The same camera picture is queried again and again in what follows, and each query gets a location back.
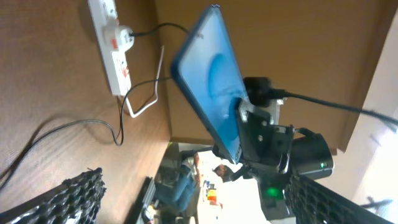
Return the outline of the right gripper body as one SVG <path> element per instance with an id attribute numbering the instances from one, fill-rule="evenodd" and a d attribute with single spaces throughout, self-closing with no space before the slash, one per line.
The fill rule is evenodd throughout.
<path id="1" fill-rule="evenodd" d="M 293 127 L 271 123 L 271 114 L 263 110 L 250 113 L 247 123 L 235 110 L 239 147 L 233 156 L 242 164 L 237 174 L 286 174 L 289 170 Z"/>

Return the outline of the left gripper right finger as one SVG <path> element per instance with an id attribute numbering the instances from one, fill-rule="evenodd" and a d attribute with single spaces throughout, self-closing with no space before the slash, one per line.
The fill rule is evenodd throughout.
<path id="1" fill-rule="evenodd" d="M 312 179 L 293 175 L 286 201 L 298 224 L 390 224 Z"/>

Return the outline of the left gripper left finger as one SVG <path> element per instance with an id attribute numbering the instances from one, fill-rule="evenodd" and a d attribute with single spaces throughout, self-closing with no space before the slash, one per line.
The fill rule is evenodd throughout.
<path id="1" fill-rule="evenodd" d="M 1 213 L 1 223 L 96 223 L 106 192 L 102 168 L 64 180 L 55 188 Z"/>

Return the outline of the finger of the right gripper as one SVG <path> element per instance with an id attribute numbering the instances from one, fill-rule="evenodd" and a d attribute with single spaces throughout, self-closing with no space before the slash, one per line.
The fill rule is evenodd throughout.
<path id="1" fill-rule="evenodd" d="M 238 103 L 238 114 L 242 122 L 247 123 L 250 113 L 254 113 L 256 107 L 245 99 Z"/>

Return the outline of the blue Samsung Galaxy smartphone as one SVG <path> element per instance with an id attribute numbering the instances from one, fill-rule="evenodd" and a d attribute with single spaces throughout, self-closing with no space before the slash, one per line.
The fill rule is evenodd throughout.
<path id="1" fill-rule="evenodd" d="M 220 150 L 239 162 L 235 107 L 248 98 L 221 9 L 203 12 L 172 61 L 171 76 Z"/>

